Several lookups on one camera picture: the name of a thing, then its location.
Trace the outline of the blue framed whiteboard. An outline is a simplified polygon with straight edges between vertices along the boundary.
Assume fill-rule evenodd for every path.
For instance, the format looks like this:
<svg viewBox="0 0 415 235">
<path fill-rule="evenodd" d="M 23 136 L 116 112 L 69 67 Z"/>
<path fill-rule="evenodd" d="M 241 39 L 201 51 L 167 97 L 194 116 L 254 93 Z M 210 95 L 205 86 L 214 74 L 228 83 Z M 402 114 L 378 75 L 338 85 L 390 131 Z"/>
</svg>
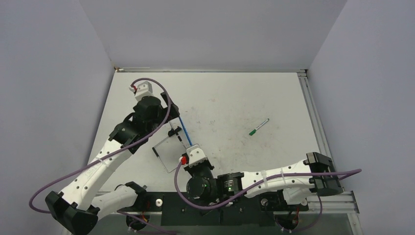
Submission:
<svg viewBox="0 0 415 235">
<path fill-rule="evenodd" d="M 170 174 L 176 167 L 176 158 L 186 153 L 190 147 L 189 138 L 180 122 L 169 121 L 167 129 L 162 131 L 162 139 L 152 147 L 152 151 L 161 163 L 164 171 Z"/>
</svg>

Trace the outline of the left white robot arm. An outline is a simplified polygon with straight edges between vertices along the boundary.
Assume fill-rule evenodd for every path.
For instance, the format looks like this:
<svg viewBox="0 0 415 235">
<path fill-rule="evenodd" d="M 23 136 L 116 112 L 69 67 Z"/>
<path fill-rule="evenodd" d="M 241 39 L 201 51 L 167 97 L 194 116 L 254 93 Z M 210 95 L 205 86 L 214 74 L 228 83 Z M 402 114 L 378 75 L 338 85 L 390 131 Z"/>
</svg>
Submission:
<svg viewBox="0 0 415 235">
<path fill-rule="evenodd" d="M 179 117 L 178 107 L 169 95 L 162 93 L 161 96 L 166 107 L 149 92 L 139 94 L 133 112 L 115 126 L 94 160 L 73 173 L 74 180 L 61 191 L 51 191 L 46 196 L 49 213 L 71 234 L 89 234 L 101 218 L 122 208 L 130 207 L 134 211 L 144 208 L 146 197 L 134 182 L 101 196 L 96 194 L 154 133 Z"/>
</svg>

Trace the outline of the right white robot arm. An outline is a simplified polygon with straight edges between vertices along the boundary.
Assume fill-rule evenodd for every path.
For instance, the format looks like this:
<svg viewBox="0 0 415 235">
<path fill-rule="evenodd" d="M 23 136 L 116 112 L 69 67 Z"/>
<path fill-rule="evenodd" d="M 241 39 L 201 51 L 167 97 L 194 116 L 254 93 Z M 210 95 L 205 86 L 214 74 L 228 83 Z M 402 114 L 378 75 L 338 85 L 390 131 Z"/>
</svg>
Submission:
<svg viewBox="0 0 415 235">
<path fill-rule="evenodd" d="M 207 158 L 184 169 L 191 176 L 186 184 L 187 200 L 202 210 L 225 207 L 240 197 L 251 199 L 268 192 L 280 192 L 277 204 L 288 210 L 312 195 L 343 192 L 332 159 L 318 152 L 307 153 L 304 160 L 285 167 L 217 177 L 213 176 L 214 167 Z"/>
</svg>

